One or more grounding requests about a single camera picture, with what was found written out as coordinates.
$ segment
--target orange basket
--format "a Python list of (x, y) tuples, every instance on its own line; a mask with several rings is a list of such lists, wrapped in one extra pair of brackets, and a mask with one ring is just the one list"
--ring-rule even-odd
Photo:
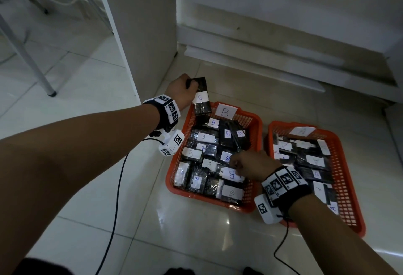
[[(211, 110), (212, 113), (210, 114), (210, 117), (220, 119), (220, 120), (225, 120), (223, 117), (219, 117), (215, 115), (217, 106), (219, 104), (227, 104), (224, 102), (210, 102), (211, 104)], [(262, 146), (262, 120), (260, 119), (259, 116), (245, 112), (241, 110), (240, 107), (236, 107), (237, 112), (234, 115), (234, 120), (237, 120), (241, 126), (243, 126), (245, 129), (247, 128), (249, 130), (249, 140), (251, 143), (251, 147), (249, 149), (253, 149), (256, 151), (259, 151)], [(190, 132), (192, 128), (194, 127), (196, 123), (196, 115), (194, 113), (193, 107), (190, 107), (189, 112), (187, 113), (186, 120), (184, 122), (182, 132), (184, 133), (184, 137), (187, 141)], [(165, 184), (169, 191), (172, 193), (178, 194), (180, 196), (186, 196), (188, 198), (194, 198), (196, 200), (200, 201), (205, 201), (211, 204), (227, 207), (230, 209), (234, 209), (236, 211), (240, 212), (252, 212), (255, 209), (255, 202), (254, 198), (255, 196), (259, 195), (259, 192), (261, 191), (261, 184), (257, 183), (255, 181), (247, 181), (246, 186), (244, 187), (243, 191), (243, 199), (242, 199), (242, 205), (241, 206), (236, 206), (232, 205), (227, 202), (223, 202), (214, 198), (209, 198), (206, 196), (202, 196), (200, 194), (196, 194), (193, 192), (188, 192), (179, 188), (174, 187), (174, 178), (175, 178), (175, 173), (178, 169), (178, 165), (181, 159), (181, 154), (182, 150), (186, 145), (182, 145), (178, 152), (172, 157), (171, 165), (169, 166), (168, 173), (166, 174), (165, 178)]]
[[(273, 121), (269, 125), (268, 147), (265, 147), (266, 152), (274, 158), (273, 150), (273, 133), (280, 136), (287, 136), (295, 139), (323, 139), (330, 150), (330, 166), (332, 176), (335, 180), (333, 188), (337, 192), (337, 204), (339, 206), (339, 215), (341, 219), (360, 237), (365, 235), (365, 223), (361, 214), (360, 206), (358, 205), (357, 196), (355, 195), (353, 181), (351, 180), (350, 171), (344, 156), (343, 148), (338, 136), (330, 131), (316, 129), (306, 137), (289, 135), (295, 127), (314, 125), (300, 124), (297, 122), (281, 122)], [(290, 222), (291, 227), (297, 228), (294, 222)]]

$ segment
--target hand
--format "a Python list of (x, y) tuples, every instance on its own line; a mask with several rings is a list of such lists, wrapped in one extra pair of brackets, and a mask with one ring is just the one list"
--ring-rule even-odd
[(236, 168), (236, 174), (263, 182), (276, 169), (283, 166), (278, 160), (266, 155), (265, 151), (242, 151), (231, 156), (229, 166)]
[(192, 81), (189, 88), (186, 89), (187, 79), (190, 79), (187, 74), (181, 75), (178, 79), (173, 80), (165, 91), (167, 96), (175, 100), (180, 111), (192, 103), (199, 87), (196, 81)]

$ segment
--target tiled floor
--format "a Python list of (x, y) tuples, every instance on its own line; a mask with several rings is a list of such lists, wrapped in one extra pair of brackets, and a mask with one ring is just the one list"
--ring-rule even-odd
[[(112, 35), (84, 22), (47, 21), (37, 20), (27, 48), (58, 95), (49, 98), (18, 57), (6, 60), (0, 65), (0, 138), (69, 117), (137, 105)], [(259, 115), (264, 131), (271, 121), (281, 120), (318, 125), (339, 135), (367, 226), (364, 239), (403, 272), (403, 169), (380, 111), (383, 103), (328, 85), (320, 94), (185, 57), (182, 47), (158, 92), (184, 72), (207, 78), (211, 101)], [(264, 225), (257, 212), (240, 214), (170, 193), (164, 182), (169, 162), (152, 142), (130, 153), (116, 235), (102, 274), (159, 275), (169, 267), (191, 268), (196, 274), (240, 274), (245, 266), (264, 274), (291, 274), (273, 257), (283, 226)], [(121, 165), (79, 191), (29, 255), (63, 264), (78, 275), (94, 273), (110, 237)], [(279, 257), (301, 274), (321, 274), (295, 229)]]

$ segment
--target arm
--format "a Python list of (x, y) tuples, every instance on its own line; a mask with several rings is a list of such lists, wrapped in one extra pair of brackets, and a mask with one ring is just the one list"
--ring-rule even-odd
[[(235, 154), (230, 165), (237, 166), (237, 174), (259, 182), (282, 166), (264, 151)], [(314, 194), (294, 202), (288, 212), (324, 274), (397, 275)]]
[[(182, 75), (165, 94), (183, 110), (197, 83)], [(150, 104), (84, 115), (0, 140), (0, 273), (20, 260), (68, 200), (116, 164), (150, 134), (160, 120)]]

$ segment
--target plastic crate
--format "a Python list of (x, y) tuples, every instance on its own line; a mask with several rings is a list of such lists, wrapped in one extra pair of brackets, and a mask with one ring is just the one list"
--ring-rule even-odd
[[(220, 120), (225, 120), (225, 118), (223, 117), (219, 117), (215, 115), (217, 106), (219, 104), (227, 104), (224, 102), (210, 102), (211, 104), (211, 110), (212, 113), (210, 114), (211, 117), (213, 118), (217, 118)], [(251, 143), (251, 147), (249, 149), (253, 149), (256, 151), (261, 150), (261, 146), (262, 146), (262, 120), (260, 119), (259, 116), (253, 114), (253, 113), (249, 113), (249, 112), (245, 112), (243, 110), (241, 110), (240, 107), (236, 107), (237, 112), (233, 117), (233, 120), (237, 120), (244, 128), (248, 128), (249, 130), (249, 140)], [(193, 106), (190, 106), (189, 112), (187, 113), (187, 117), (186, 120), (184, 122), (183, 128), (182, 128), (182, 132), (184, 133), (184, 137), (187, 140), (190, 132), (193, 128), (193, 126), (195, 125), (196, 122), (196, 115), (194, 113), (194, 109)], [(175, 177), (175, 173), (178, 169), (178, 165), (179, 165), (179, 161), (181, 159), (181, 154), (182, 154), (182, 150), (186, 145), (183, 144), (178, 152), (172, 157), (172, 161), (171, 161), (171, 165), (169, 166), (168, 169), (168, 173), (166, 174), (166, 178), (165, 178), (165, 184), (167, 186), (167, 188), (169, 189), (169, 191), (171, 191), (172, 193), (178, 194), (180, 196), (186, 196), (188, 198), (194, 198), (196, 200), (200, 200), (200, 201), (205, 201), (211, 204), (215, 204), (215, 205), (219, 205), (219, 206), (223, 206), (223, 207), (227, 207), (230, 209), (234, 209), (236, 211), (239, 212), (252, 212), (255, 209), (255, 202), (254, 202), (254, 198), (255, 196), (259, 195), (259, 192), (261, 191), (261, 185), (260, 183), (257, 183), (255, 181), (251, 181), (248, 180), (247, 184), (244, 187), (244, 196), (242, 199), (242, 205), (241, 206), (236, 206), (236, 205), (232, 205), (230, 203), (227, 202), (223, 202), (214, 198), (209, 198), (206, 196), (202, 196), (200, 194), (196, 194), (196, 193), (192, 193), (192, 192), (188, 192), (179, 188), (174, 187), (173, 185), (173, 181), (174, 181), (174, 177)]]
[[(351, 180), (350, 171), (344, 156), (338, 136), (330, 131), (316, 129), (306, 137), (288, 135), (292, 129), (300, 126), (314, 125), (300, 124), (297, 122), (281, 122), (273, 121), (269, 125), (268, 147), (265, 147), (266, 152), (271, 157), (274, 157), (273, 150), (273, 133), (278, 135), (288, 136), (295, 139), (323, 139), (330, 150), (330, 166), (332, 169), (333, 179), (335, 183), (333, 188), (337, 192), (337, 204), (339, 205), (339, 215), (341, 219), (360, 237), (365, 235), (365, 223), (358, 204), (357, 196), (355, 195), (353, 181)], [(294, 222), (290, 222), (291, 227), (297, 228)]]

